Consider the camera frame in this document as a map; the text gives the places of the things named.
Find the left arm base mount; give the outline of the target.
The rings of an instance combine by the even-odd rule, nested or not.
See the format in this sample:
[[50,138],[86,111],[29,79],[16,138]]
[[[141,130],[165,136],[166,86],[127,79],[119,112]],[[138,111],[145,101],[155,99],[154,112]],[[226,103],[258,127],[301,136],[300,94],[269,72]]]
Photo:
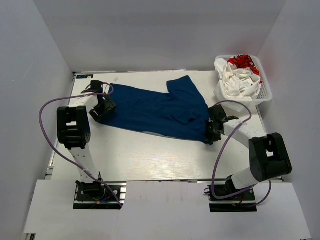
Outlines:
[[126,198],[126,183],[111,183],[108,189],[100,183],[80,183],[76,181],[73,200],[74,210],[120,210]]

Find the blue table label sticker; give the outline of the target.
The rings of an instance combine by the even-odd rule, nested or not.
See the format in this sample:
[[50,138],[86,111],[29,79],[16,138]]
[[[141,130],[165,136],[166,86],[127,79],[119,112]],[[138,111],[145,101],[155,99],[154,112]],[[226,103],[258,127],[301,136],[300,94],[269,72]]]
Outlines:
[[76,76],[76,79],[93,79],[94,75],[93,74],[78,74]]

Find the blue t shirt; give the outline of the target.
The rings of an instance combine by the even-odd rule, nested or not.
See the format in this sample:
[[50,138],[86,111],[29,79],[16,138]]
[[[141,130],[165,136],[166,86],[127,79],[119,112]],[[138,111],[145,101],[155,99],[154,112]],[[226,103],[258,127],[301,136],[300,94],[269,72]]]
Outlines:
[[205,99],[186,75],[166,83],[167,92],[114,84],[110,98],[115,111],[104,116],[106,126],[212,145],[206,134],[210,115]]

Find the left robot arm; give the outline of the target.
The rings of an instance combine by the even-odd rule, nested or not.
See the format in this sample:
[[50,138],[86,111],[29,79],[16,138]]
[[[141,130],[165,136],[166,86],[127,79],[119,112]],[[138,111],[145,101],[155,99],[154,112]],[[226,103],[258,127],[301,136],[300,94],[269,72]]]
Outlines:
[[90,87],[72,103],[57,109],[58,141],[73,157],[71,162],[75,163],[79,170],[80,183],[91,184],[88,193],[96,200],[105,196],[106,187],[99,183],[102,181],[101,173],[96,168],[90,151],[89,117],[99,122],[113,108],[103,86],[103,82],[92,80]]

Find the white plastic basket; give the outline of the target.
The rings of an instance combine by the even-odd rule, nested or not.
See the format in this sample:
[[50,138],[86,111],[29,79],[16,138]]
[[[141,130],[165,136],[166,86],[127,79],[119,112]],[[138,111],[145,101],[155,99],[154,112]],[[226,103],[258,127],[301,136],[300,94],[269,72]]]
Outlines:
[[[227,60],[232,56],[236,56],[236,55],[219,55],[219,56],[217,56],[215,58],[215,60],[217,58],[224,58],[224,59]],[[250,56],[251,56],[253,62],[255,63],[255,65],[257,66],[257,68],[259,69],[260,76],[261,76],[261,79],[263,81],[260,93],[259,93],[258,98],[256,100],[257,106],[258,106],[258,105],[262,104],[263,102],[271,101],[272,98],[273,98],[273,95],[272,95],[272,91],[271,91],[270,85],[268,83],[266,74],[265,74],[265,72],[263,70],[263,67],[262,67],[262,64],[261,64],[260,60],[256,56],[253,56],[253,55],[250,55]]]

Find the red printed white t shirt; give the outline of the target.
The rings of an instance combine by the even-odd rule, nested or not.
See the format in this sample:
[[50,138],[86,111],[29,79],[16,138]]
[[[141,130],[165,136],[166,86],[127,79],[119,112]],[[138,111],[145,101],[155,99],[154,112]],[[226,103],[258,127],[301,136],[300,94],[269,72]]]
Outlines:
[[250,55],[232,56],[227,60],[227,63],[232,69],[232,74],[241,81],[251,79],[253,83],[263,83],[260,71]]

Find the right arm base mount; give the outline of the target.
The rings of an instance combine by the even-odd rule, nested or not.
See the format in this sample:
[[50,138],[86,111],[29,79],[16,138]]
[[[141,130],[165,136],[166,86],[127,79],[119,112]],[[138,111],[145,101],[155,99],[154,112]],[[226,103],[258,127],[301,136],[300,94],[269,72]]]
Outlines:
[[252,188],[237,196],[224,199],[214,197],[211,185],[208,185],[203,192],[205,195],[208,195],[211,213],[257,212],[256,198]]

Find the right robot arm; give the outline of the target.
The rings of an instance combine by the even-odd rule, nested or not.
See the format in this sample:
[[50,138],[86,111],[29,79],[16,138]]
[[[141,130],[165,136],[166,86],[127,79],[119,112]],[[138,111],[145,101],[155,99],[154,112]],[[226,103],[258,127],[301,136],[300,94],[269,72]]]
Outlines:
[[184,100],[119,99],[116,106],[90,112],[100,124],[158,136],[212,145],[226,136],[249,150],[249,167],[229,176],[218,199],[238,199],[250,187],[288,175],[292,164],[281,134],[254,131],[221,104],[208,107],[203,98]]

